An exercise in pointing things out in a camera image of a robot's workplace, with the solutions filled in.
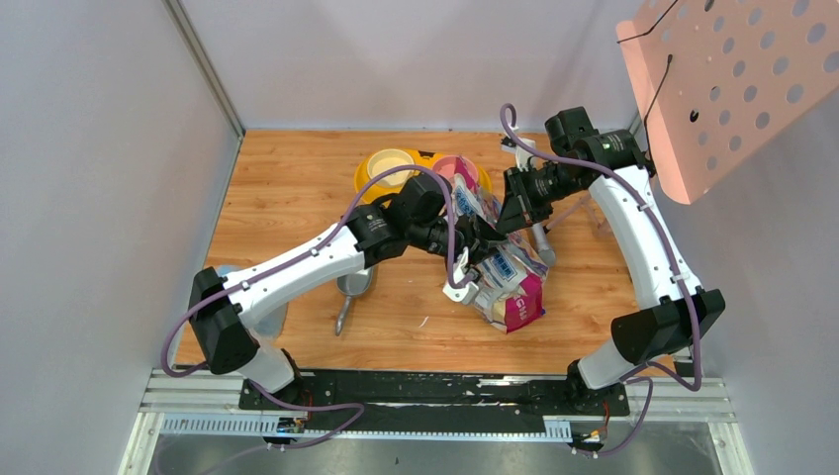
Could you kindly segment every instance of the gray ladle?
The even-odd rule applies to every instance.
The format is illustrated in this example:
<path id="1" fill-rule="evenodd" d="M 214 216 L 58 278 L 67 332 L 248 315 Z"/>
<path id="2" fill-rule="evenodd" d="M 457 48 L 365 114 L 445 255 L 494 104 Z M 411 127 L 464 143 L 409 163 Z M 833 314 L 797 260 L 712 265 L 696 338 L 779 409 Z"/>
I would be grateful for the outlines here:
<path id="1" fill-rule="evenodd" d="M 375 267 L 369 267 L 352 274 L 342 275 L 336 279 L 338 290 L 346 296 L 346 300 L 343 301 L 343 307 L 338 312 L 338 319 L 335 321 L 335 336 L 340 335 L 341 330 L 343 330 L 343 323 L 349 313 L 352 299 L 367 292 L 367 289 L 370 288 L 370 283 L 373 282 L 374 269 Z"/>

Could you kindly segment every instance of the yellow plate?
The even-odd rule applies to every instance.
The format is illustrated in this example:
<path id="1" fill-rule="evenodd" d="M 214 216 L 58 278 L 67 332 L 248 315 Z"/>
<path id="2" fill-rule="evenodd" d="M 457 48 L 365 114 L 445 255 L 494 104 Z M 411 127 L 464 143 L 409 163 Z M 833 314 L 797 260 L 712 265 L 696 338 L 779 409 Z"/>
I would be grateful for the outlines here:
<path id="1" fill-rule="evenodd" d="M 399 148 L 399 150 L 407 152 L 411 156 L 411 158 L 414 159 L 414 164 L 424 166 L 426 168 L 431 168 L 435 162 L 437 162 L 444 156 L 453 154 L 428 151 L 420 152 L 419 150 L 414 150 L 411 148 Z M 370 159 L 371 156 L 373 156 L 374 153 L 375 152 L 371 153 L 369 156 L 367 156 L 367 158 L 364 158 L 364 160 L 358 164 L 358 167 L 355 168 L 353 185 L 355 186 L 356 193 L 361 191 L 361 187 L 363 187 L 365 183 L 370 181 L 370 175 L 367 174 L 367 161 Z M 475 163 L 475 166 L 478 168 L 478 184 L 481 185 L 481 188 L 492 193 L 493 183 L 490 181 L 490 175 L 478 163 Z M 376 198 L 379 198 L 380 196 L 387 195 L 388 193 L 398 193 L 401 189 L 402 186 L 396 188 L 389 188 L 381 186 L 379 184 L 375 184 L 369 190 L 367 190 L 367 193 L 364 193 L 364 196 L 361 197 L 361 201 L 369 204 L 372 203 L 373 200 L 375 200 Z"/>

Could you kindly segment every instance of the wooden tabletop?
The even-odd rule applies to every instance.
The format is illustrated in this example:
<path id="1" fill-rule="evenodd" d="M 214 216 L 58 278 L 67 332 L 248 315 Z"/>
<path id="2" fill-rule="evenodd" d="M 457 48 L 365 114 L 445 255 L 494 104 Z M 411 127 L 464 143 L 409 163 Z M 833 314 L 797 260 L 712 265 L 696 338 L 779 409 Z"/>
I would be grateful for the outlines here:
<path id="1" fill-rule="evenodd" d="M 529 137 L 548 149 L 545 135 Z M 358 163 L 382 148 L 462 153 L 489 172 L 501 196 L 513 156 L 499 140 L 490 133 L 248 132 L 207 265 L 249 267 L 321 233 L 354 195 Z M 556 203 L 554 213 L 576 199 Z M 289 305 L 275 344 L 301 367 L 565 373 L 609 338 L 612 319 L 637 307 L 614 237 L 596 237 L 585 212 L 548 237 L 558 263 L 545 283 L 547 313 L 517 332 L 504 334 L 448 300 L 441 292 L 443 259 L 410 248 L 379 265 L 374 287 L 356 301 L 341 336 L 334 324 L 343 296 L 327 283 Z M 177 359 L 203 360 L 191 330 Z"/>

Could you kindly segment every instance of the white wall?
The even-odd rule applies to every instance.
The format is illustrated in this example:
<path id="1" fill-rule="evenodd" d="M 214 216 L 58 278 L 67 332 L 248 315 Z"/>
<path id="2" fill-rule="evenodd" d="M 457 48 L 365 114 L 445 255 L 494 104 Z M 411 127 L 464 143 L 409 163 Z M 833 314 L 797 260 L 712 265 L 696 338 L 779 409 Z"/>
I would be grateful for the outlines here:
<path id="1" fill-rule="evenodd" d="M 759 475 L 836 473 L 839 94 L 662 214 L 727 310 L 704 342 Z"/>
<path id="2" fill-rule="evenodd" d="M 626 0 L 184 0 L 251 129 L 542 129 L 636 110 L 614 26 Z"/>
<path id="3" fill-rule="evenodd" d="M 2 471 L 114 473 L 236 140 L 160 1 L 2 10 Z"/>

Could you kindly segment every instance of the food package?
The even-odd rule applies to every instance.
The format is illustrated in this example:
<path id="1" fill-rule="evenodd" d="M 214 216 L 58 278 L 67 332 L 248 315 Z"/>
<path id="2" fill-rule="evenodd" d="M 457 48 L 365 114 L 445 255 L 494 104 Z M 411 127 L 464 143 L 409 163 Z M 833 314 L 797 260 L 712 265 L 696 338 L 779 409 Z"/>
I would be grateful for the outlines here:
<path id="1" fill-rule="evenodd" d="M 450 181 L 456 216 L 477 213 L 494 226 L 501 203 L 478 185 L 462 158 L 458 158 Z M 481 278 L 476 281 L 480 291 L 471 306 L 493 327 L 506 333 L 515 332 L 545 313 L 542 285 L 548 267 L 530 245 L 525 231 L 508 235 L 508 242 L 477 268 L 481 272 Z"/>

